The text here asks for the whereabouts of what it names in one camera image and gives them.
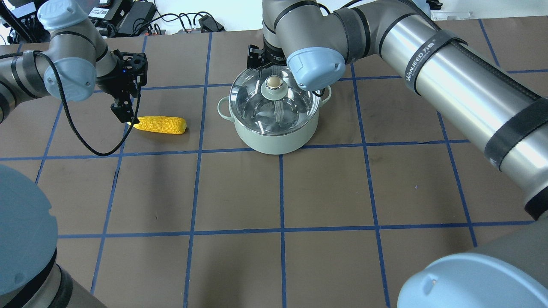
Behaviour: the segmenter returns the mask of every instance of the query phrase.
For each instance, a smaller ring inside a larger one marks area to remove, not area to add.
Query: black strap
[[[69,301],[72,297],[72,277],[61,266],[57,265],[61,271],[61,281],[59,282],[59,288],[55,297],[53,297],[52,302],[49,304],[48,308],[66,308],[69,305]]]
[[[34,99],[39,99],[40,97],[32,94],[28,89],[27,87],[23,84],[23,82],[21,81],[21,78],[19,78],[19,74],[17,73],[17,59],[19,57],[15,57],[13,58],[12,60],[12,75],[13,75],[13,78],[15,79],[15,82],[17,83],[17,85],[19,86],[19,88],[25,92],[26,95],[34,98]]]
[[[416,90],[416,78],[419,75],[420,70],[428,61],[428,59],[430,59],[430,57],[438,52],[438,50],[442,49],[442,47],[449,44],[452,40],[458,41],[459,43],[467,44],[465,41],[463,41],[456,34],[449,30],[440,30],[436,32],[436,34],[434,34],[428,41],[422,44],[422,46],[411,57],[409,63],[407,63],[406,72],[403,76],[403,79],[405,80],[406,85],[409,89],[419,94],[419,92]]]
[[[366,16],[363,14],[363,12],[358,8],[351,8],[356,14],[358,14],[359,19],[362,21],[363,24],[363,30],[366,34],[366,49],[363,52],[362,58],[365,58],[369,51],[371,50],[371,30],[369,29],[369,23],[367,22]]]
[[[540,216],[548,211],[548,187],[541,190],[525,205],[525,211],[539,220]]]
[[[362,34],[356,29],[359,28],[361,20],[356,19],[355,12],[351,9],[340,9],[333,12],[339,18],[346,36],[346,63],[350,64],[362,58],[364,53]]]
[[[25,77],[27,77],[28,82],[34,87],[34,90],[38,91],[40,96],[46,96],[48,91],[45,89],[44,80],[38,72],[36,58],[32,51],[23,53],[23,71],[25,72]]]
[[[21,308],[27,304],[27,302],[38,292],[40,287],[44,284],[46,278],[48,278],[49,273],[52,271],[53,266],[55,265],[55,258],[57,257],[57,249],[53,253],[53,257],[49,260],[48,265],[36,275],[32,280],[30,280],[17,295],[12,298],[9,303],[7,303],[4,308]]]
[[[292,5],[286,7],[279,15],[278,17],[276,17],[276,20],[274,21],[274,30],[276,30],[276,26],[278,26],[278,22],[282,19],[282,17],[284,17],[287,13],[289,13],[290,11],[296,9],[296,8],[300,8],[304,5],[315,5],[315,6],[318,6],[318,3],[316,3],[315,1],[310,1],[310,0],[306,0],[306,1],[299,1],[299,2],[296,2],[296,3],[293,3]]]
[[[0,123],[2,123],[2,121],[9,116],[11,111],[9,109],[9,102],[5,96],[2,95],[2,92],[0,92],[0,109],[2,109],[2,118],[0,118]]]
[[[500,170],[504,157],[530,133],[548,122],[548,99],[540,98],[504,123],[489,139],[484,154]]]

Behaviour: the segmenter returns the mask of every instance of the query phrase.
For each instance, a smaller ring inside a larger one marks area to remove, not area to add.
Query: black bracket
[[[249,49],[247,51],[248,69],[261,71],[262,69],[267,69],[272,65],[274,65],[274,63],[266,59],[264,50],[259,49],[259,47],[255,45],[249,45]]]
[[[148,61],[143,53],[126,53],[114,50],[117,65],[106,76],[97,78],[97,85],[105,93],[114,97],[115,102],[110,109],[122,123],[131,122],[134,113],[130,98],[139,97],[137,86],[143,87],[147,82]]]
[[[431,10],[441,10],[443,3],[438,0],[426,0],[426,3],[430,5]]]

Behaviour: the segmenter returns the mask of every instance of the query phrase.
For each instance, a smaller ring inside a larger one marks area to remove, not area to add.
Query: lid knob
[[[276,75],[272,75],[266,79],[266,86],[271,90],[279,89],[282,86],[282,84],[283,84],[282,79]]]

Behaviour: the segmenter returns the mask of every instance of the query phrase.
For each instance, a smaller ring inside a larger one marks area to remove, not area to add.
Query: power adapter
[[[154,6],[153,3],[144,2],[144,1],[134,1],[132,4],[131,10],[129,10],[129,13],[124,17],[122,22],[120,22],[120,24],[118,25],[117,36],[124,36],[124,37],[131,36],[133,32],[140,27],[140,25],[151,21],[155,13],[156,13],[156,7]]]
[[[226,31],[222,24],[218,23],[213,17],[206,15],[198,20],[202,32],[221,32]]]

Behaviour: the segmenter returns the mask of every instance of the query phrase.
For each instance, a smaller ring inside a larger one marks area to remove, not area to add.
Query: electrical cable
[[[150,24],[152,24],[153,22],[155,22],[155,21],[161,19],[161,18],[164,17],[164,16],[176,16],[176,18],[171,19],[171,20],[168,20],[168,22],[175,21],[175,20],[178,19],[178,20],[181,22],[181,26],[182,26],[183,30],[185,30],[186,33],[189,32],[189,31],[186,29],[185,24],[184,24],[184,22],[182,21],[181,16],[179,16],[179,15],[177,15],[177,14],[173,14],[173,13],[167,13],[167,14],[163,14],[163,15],[160,16],[160,17],[156,17],[156,18],[154,18],[153,20],[151,20],[151,21],[149,21],[149,22],[147,22],[147,23],[142,23],[142,22],[141,22],[141,23],[139,23],[139,24],[136,24],[136,22],[139,21],[139,20],[142,20],[142,21],[146,21],[146,20],[145,20],[144,18],[137,18],[137,19],[135,19],[135,21],[133,22],[133,30],[134,30],[134,31],[133,31],[133,33],[132,33],[131,35],[129,35],[129,36],[135,36],[135,35],[137,35],[137,34],[140,33],[141,31],[143,31],[143,30],[145,29],[145,27],[148,27]]]
[[[331,14],[331,11],[330,11],[325,5],[323,5],[323,4],[321,4],[321,3],[318,3],[318,6],[319,6],[320,8],[322,8],[322,9],[326,10],[326,12],[327,12],[328,15]]]
[[[316,91],[312,91],[312,94],[314,94],[315,96],[317,96],[317,97],[320,98],[320,97],[323,96],[323,94],[324,94],[325,92],[326,92],[326,89],[323,88],[323,89],[321,89],[321,90],[319,91],[319,93],[316,93]]]
[[[22,26],[21,22],[13,15],[12,11],[5,6],[4,0],[0,0],[0,16],[10,25],[15,33],[22,35],[23,39],[28,43],[36,43],[36,38],[29,32],[28,29]]]
[[[158,24],[154,24],[154,31],[156,32],[156,35],[162,35],[162,29],[160,29]]]
[[[360,1],[362,1],[362,0],[352,0],[352,1],[348,2],[348,3],[346,3],[345,5],[343,5],[341,8],[347,8],[347,7],[349,7],[349,6],[353,5],[353,4],[356,4],[356,3],[360,2]]]
[[[192,19],[192,23],[196,26],[196,17],[198,17],[198,15],[200,16],[203,16],[202,14],[208,14],[211,18],[213,18],[213,15],[209,14],[208,12],[206,11],[200,11],[198,13],[194,13],[194,18]]]
[[[114,25],[111,24],[110,22],[106,25],[106,29],[107,29],[107,30],[108,30],[108,29],[111,29],[111,30],[112,30],[112,32],[109,33],[109,38],[118,35],[118,30],[116,30],[116,27],[114,27]]]
[[[132,128],[133,128],[133,125],[135,124],[135,122],[137,121],[137,113],[139,112],[139,104],[141,103],[141,86],[140,85],[136,85],[137,86],[137,103],[135,104],[135,113],[133,114],[133,118],[132,118],[132,121],[131,121],[131,124],[129,125],[129,128],[128,130],[126,131],[126,133],[124,134],[124,137],[122,138],[122,140],[120,141],[120,143],[118,143],[118,145],[116,145],[114,147],[114,149],[112,149],[111,151],[109,152],[106,152],[106,153],[101,153],[101,152],[97,152],[95,149],[93,149],[83,138],[82,136],[80,135],[80,133],[78,132],[78,130],[76,129],[75,125],[74,125],[74,122],[72,121],[72,117],[70,115],[70,112],[69,112],[69,106],[67,104],[67,100],[66,100],[66,97],[65,97],[65,91],[63,90],[63,86],[61,84],[61,78],[59,76],[59,72],[57,71],[57,68],[55,67],[53,61],[44,53],[40,52],[40,51],[33,51],[33,54],[35,56],[40,56],[42,58],[44,58],[49,66],[52,68],[53,70],[53,74],[55,75],[55,81],[57,81],[57,86],[59,87],[59,95],[61,96],[61,103],[63,104],[63,109],[65,110],[65,114],[67,116],[67,120],[68,120],[68,124],[70,125],[70,127],[72,128],[72,131],[76,134],[76,137],[78,137],[78,139],[80,140],[80,142],[89,150],[91,151],[93,154],[97,155],[97,156],[108,156],[108,155],[111,155],[113,154],[114,152],[118,151],[118,149],[124,144],[125,140],[127,139],[127,137],[129,136],[129,133],[132,131]],[[11,58],[11,57],[14,57],[14,56],[22,56],[23,53],[11,53],[11,54],[5,54],[5,55],[2,55],[0,56],[0,59],[5,59],[5,58]]]

